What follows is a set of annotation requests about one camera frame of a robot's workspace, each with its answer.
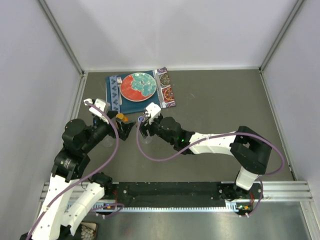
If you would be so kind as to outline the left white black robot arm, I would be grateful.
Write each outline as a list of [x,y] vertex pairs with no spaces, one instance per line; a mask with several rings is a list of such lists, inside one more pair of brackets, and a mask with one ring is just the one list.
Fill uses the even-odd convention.
[[44,216],[32,234],[21,235],[22,240],[72,239],[94,204],[113,194],[112,178],[104,173],[95,173],[82,195],[67,208],[73,192],[72,184],[82,178],[90,162],[88,153],[107,136],[114,139],[119,135],[121,140],[126,140],[136,123],[116,111],[109,112],[107,116],[115,118],[116,128],[112,128],[98,116],[93,117],[93,124],[90,126],[79,118],[72,119],[65,125],[63,147],[54,159],[48,193],[41,210]]

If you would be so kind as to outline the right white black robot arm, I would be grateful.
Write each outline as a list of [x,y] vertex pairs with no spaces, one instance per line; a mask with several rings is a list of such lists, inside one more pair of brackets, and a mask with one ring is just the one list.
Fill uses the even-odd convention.
[[238,130],[222,134],[202,134],[184,130],[173,117],[145,117],[138,127],[143,138],[157,136],[173,146],[182,155],[221,154],[234,157],[241,165],[233,192],[245,198],[259,176],[266,173],[271,155],[271,144],[252,129],[240,126]]

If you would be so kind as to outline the orange juice bottle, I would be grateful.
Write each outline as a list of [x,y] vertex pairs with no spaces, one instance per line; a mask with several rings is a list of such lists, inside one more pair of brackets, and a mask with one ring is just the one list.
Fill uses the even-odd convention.
[[129,121],[128,117],[125,116],[123,113],[118,113],[116,115],[116,118],[121,120],[121,121],[123,121],[123,122],[128,122]]

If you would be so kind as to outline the white bottle cap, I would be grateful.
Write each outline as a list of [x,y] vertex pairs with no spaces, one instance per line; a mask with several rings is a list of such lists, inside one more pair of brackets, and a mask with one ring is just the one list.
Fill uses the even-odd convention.
[[145,117],[142,115],[142,116],[139,116],[138,117],[138,121],[140,122],[140,123],[143,123],[144,121],[145,121]]

